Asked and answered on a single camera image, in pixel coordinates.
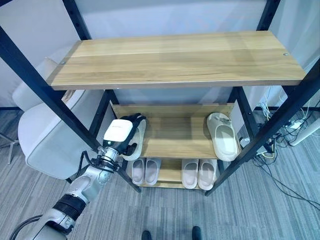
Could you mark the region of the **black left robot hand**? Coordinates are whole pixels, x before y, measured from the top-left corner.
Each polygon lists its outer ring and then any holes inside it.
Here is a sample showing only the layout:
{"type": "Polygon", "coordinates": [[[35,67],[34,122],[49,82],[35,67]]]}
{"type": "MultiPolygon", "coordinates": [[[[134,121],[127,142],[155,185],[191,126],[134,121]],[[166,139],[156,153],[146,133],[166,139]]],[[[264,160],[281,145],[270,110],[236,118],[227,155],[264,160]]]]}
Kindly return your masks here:
{"type": "Polygon", "coordinates": [[[114,119],[103,136],[104,150],[113,149],[126,161],[135,161],[142,154],[147,118],[141,113],[114,119]]]}

